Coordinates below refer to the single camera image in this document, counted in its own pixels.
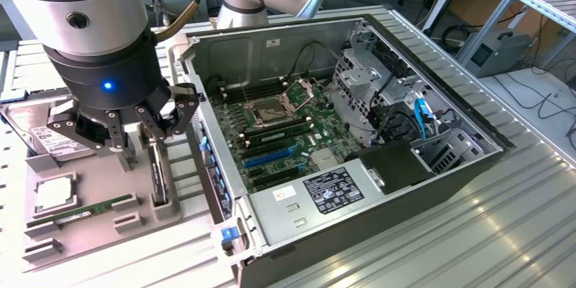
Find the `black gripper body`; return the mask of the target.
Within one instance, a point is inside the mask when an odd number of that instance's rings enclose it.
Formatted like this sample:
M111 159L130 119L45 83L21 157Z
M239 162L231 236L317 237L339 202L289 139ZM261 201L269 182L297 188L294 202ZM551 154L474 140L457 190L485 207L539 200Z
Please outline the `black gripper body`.
M127 48L107 55L83 57L51 47L45 50L81 112L133 113L139 104L161 112L171 91L159 67L153 31L143 31Z

